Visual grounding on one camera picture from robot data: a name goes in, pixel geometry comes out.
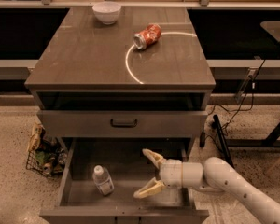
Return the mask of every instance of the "black handle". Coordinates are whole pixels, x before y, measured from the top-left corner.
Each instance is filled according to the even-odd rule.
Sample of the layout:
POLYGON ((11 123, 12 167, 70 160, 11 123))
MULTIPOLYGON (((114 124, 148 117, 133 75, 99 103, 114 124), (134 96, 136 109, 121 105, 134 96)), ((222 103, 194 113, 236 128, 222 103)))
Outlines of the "black handle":
POLYGON ((134 128, 138 124, 137 119, 112 119, 110 125, 114 128, 134 128))

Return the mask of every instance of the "concrete floor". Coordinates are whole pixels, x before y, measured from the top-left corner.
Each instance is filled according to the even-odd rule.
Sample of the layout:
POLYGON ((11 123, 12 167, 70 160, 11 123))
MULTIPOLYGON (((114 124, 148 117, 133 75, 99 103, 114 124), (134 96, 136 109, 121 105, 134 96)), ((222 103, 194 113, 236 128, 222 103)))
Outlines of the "concrete floor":
MULTIPOLYGON (((236 105, 225 105, 236 109, 236 105)), ((213 106, 207 107, 211 112, 213 106)), ((41 208, 54 206, 60 178, 46 179, 25 169, 27 142, 32 126, 37 120, 37 107, 26 102, 0 102, 0 224, 44 224, 38 214, 41 208)), ((232 113, 216 107, 221 123, 229 120, 232 113)), ((254 105, 251 111, 240 112, 228 128, 229 137, 265 138, 280 121, 280 105, 254 105)), ((205 123, 207 134, 215 137, 210 128, 212 116, 205 123)), ((221 157, 211 138, 205 148, 199 148, 196 140, 190 160, 204 163, 209 157, 221 157)), ((271 175, 267 170, 279 157, 280 148, 231 148, 236 170, 252 185, 280 203, 280 164, 271 175)), ((194 192, 197 209, 208 209, 210 217, 205 224, 259 223, 230 194, 209 196, 194 192)))

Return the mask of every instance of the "cabinet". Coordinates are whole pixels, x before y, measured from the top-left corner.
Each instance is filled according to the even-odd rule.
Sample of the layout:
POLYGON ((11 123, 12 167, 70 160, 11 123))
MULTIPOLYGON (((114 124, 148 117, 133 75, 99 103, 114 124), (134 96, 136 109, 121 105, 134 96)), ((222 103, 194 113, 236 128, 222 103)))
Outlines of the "cabinet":
POLYGON ((26 86, 40 107, 48 135, 72 138, 50 223, 201 223, 187 189, 168 189, 145 200, 133 192, 156 171, 142 148, 188 160, 203 131, 215 86, 187 11, 182 7, 123 7, 102 25, 90 7, 72 7, 26 86), (156 22, 161 39, 144 51, 133 34, 156 22), (101 197, 91 168, 101 163, 115 191, 101 197))

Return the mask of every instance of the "brown countertop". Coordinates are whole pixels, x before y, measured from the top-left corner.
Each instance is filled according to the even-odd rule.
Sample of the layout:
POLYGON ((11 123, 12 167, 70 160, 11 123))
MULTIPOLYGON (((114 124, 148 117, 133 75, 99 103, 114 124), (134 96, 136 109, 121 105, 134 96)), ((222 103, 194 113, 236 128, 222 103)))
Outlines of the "brown countertop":
POLYGON ((115 24, 103 25, 91 7, 72 7, 25 84, 29 89, 213 89, 215 81, 185 8, 122 7, 115 24), (160 40, 144 51, 131 49, 133 34, 153 22, 162 28, 160 40))

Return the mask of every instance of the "white robotic arm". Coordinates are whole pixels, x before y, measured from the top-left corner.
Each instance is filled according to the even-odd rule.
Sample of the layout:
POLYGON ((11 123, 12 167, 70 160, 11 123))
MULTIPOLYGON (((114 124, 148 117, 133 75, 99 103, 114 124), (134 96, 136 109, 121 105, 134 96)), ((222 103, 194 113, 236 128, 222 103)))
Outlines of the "white robotic arm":
POLYGON ((160 170, 161 180, 152 178, 134 194, 134 198, 155 195, 166 188, 193 188, 208 194, 232 194, 261 223, 280 224, 280 204, 253 187, 220 158, 199 163, 166 160, 162 155, 143 149, 143 153, 160 170))

